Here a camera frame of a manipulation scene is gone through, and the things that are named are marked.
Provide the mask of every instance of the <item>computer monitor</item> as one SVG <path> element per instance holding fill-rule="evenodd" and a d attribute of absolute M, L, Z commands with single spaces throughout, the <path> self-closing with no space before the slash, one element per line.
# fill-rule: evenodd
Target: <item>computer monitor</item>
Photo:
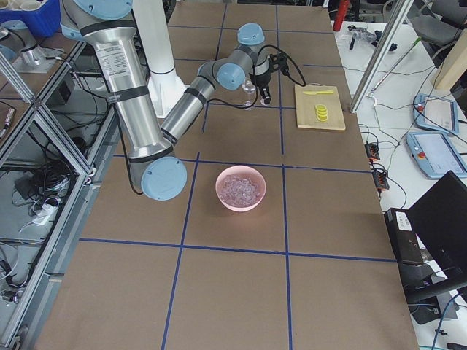
<path fill-rule="evenodd" d="M 447 172 L 406 213 L 447 279 L 406 291 L 408 303 L 457 289 L 467 301 L 467 186 Z"/>

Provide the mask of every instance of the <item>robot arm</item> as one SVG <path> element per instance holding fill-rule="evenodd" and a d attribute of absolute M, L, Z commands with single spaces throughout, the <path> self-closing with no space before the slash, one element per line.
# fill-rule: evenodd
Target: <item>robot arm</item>
<path fill-rule="evenodd" d="M 131 142 L 128 154 L 131 180 L 148 197 L 163 201 L 178 195 L 186 183 L 184 165 L 172 157 L 174 145 L 193 124 L 209 97 L 219 86 L 237 89 L 247 74 L 254 73 L 252 81 L 259 85 L 268 103 L 271 71 L 266 51 L 262 50 L 261 27 L 254 23 L 243 26 L 238 33 L 239 46 L 228 58 L 205 63 L 199 69 L 198 76 L 167 114 L 161 129 L 133 44 L 136 24 L 130 11 L 132 7 L 141 10 L 143 1 L 145 6 L 156 7 L 158 15 L 153 19 L 158 23 L 153 42 L 148 44 L 157 46 L 165 62 L 173 64 L 160 0 L 134 0 L 135 4 L 132 0 L 112 0 L 112 6 L 106 0 L 61 0 L 61 26 L 65 36 L 94 47 L 107 81 L 109 101 L 115 104 Z M 149 62 L 154 63 L 153 58 L 148 58 Z"/>

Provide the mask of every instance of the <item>white tube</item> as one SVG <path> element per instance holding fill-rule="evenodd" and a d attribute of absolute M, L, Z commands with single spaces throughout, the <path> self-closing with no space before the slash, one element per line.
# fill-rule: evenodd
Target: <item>white tube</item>
<path fill-rule="evenodd" d="M 175 71 L 162 0 L 134 0 L 133 12 L 151 70 L 151 99 L 157 116 L 165 117 L 182 97 L 185 85 Z"/>

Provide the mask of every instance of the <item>bowl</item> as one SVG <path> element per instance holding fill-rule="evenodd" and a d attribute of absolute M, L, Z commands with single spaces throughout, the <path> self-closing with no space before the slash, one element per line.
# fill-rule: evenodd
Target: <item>bowl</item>
<path fill-rule="evenodd" d="M 219 201 L 232 211 L 249 211 L 255 208 L 266 194 L 263 175 L 249 166 L 231 166 L 216 180 Z"/>

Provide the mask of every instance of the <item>blue bin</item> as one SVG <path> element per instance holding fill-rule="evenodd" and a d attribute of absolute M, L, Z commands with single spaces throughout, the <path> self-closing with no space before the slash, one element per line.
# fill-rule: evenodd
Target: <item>blue bin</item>
<path fill-rule="evenodd" d="M 60 3 L 47 0 L 36 11 L 1 10 L 0 23 L 22 20 L 34 36 L 52 36 L 60 27 Z"/>

